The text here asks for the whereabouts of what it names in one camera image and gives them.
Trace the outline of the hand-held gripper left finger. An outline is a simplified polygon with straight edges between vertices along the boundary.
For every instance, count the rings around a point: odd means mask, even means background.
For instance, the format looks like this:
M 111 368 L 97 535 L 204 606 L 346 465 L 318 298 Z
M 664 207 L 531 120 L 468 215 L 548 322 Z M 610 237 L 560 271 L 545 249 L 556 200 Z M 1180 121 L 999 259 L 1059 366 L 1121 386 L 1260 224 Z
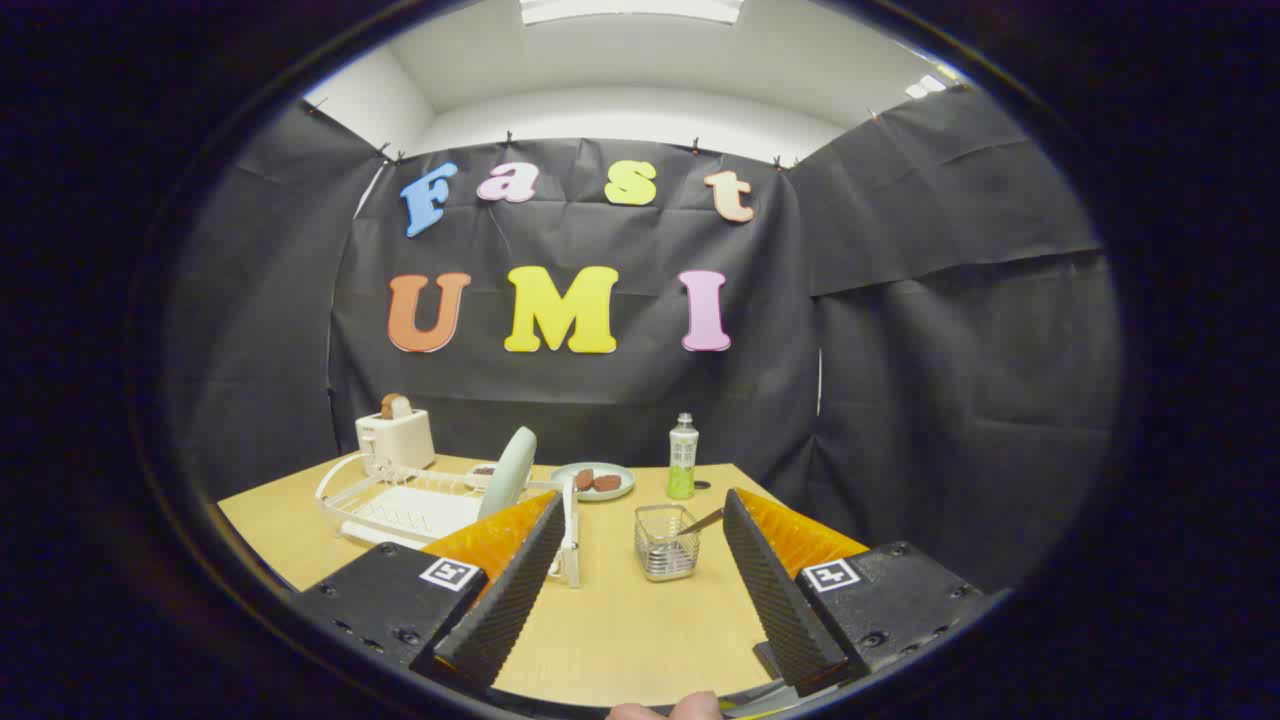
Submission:
M 484 689 L 535 605 L 566 530 L 547 492 L 422 550 L 384 542 L 294 597 L 310 621 L 374 661 Z

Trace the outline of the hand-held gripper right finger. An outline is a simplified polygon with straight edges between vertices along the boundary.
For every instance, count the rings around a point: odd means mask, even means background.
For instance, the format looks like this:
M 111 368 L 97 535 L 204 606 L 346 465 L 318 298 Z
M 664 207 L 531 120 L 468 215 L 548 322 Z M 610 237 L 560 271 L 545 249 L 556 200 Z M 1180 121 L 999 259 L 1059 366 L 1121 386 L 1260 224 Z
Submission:
M 781 503 L 731 489 L 730 552 L 783 682 L 800 696 L 881 673 L 986 611 L 986 593 L 899 541 L 868 547 Z

